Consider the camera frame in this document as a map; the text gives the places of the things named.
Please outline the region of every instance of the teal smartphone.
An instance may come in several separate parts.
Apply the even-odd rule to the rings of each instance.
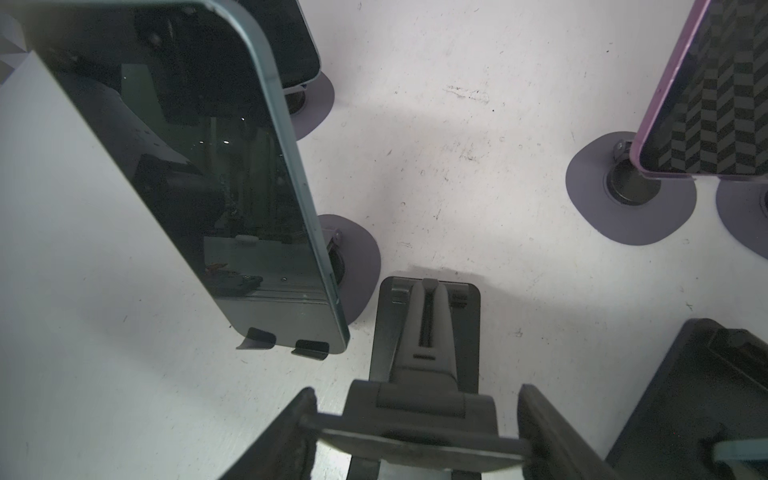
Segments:
[[[283,82],[233,0],[33,0],[25,36],[250,348],[349,330]]]

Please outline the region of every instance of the purple phone stand base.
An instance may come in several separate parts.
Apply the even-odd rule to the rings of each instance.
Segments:
[[[338,215],[320,215],[324,233],[332,231],[337,253],[344,263],[339,298],[347,325],[366,308],[379,285],[382,257],[373,236],[357,223]]]
[[[614,146],[634,133],[606,134],[582,148],[565,172],[565,188],[576,210],[598,232],[624,245],[649,245],[683,226],[696,206],[690,178],[661,180],[655,197],[642,205],[620,203],[608,192],[607,176],[616,164]]]
[[[723,225],[746,248],[768,259],[768,185],[720,180],[717,213]]]
[[[304,90],[304,105],[295,114],[290,116],[293,124],[293,131],[296,132],[296,139],[301,140],[317,128],[333,107],[333,100],[336,93],[333,90],[333,84],[326,74],[320,72],[320,75],[310,83],[306,84]]]

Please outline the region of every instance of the pink smartphone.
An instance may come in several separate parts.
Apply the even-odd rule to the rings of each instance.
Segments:
[[[647,177],[768,174],[768,0],[696,0],[631,147]]]

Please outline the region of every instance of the white table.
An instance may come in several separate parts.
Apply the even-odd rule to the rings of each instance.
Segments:
[[[686,319],[768,338],[768,262],[723,228],[717,180],[647,247],[565,191],[578,150],[637,128],[691,3],[303,2],[336,88],[300,142],[317,210],[369,229],[382,278],[479,287],[501,434],[532,382],[605,455]],[[235,350],[36,57],[0,88],[0,149],[0,477],[217,478],[301,388],[340,412],[367,376],[375,300],[324,362]],[[314,478],[348,461],[321,448]]]

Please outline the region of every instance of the gray stand base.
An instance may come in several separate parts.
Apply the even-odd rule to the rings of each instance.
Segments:
[[[290,116],[297,140],[309,135],[326,119],[331,112],[336,95],[331,80],[322,72],[314,81],[306,85],[304,94],[306,95],[304,105]]]
[[[636,207],[624,205],[607,191],[606,177],[614,166],[614,145],[634,133],[603,135],[582,148],[565,172],[565,188],[576,210],[598,232],[624,245],[649,245],[683,226],[696,206],[691,179],[662,180],[656,197]]]
[[[344,318],[349,325],[368,305],[376,291],[382,269],[382,257],[376,240],[357,223],[338,215],[320,215],[320,226],[341,232],[339,255],[345,273],[339,284]]]
[[[762,258],[768,258],[768,185],[721,180],[717,187],[717,213],[736,240]]]

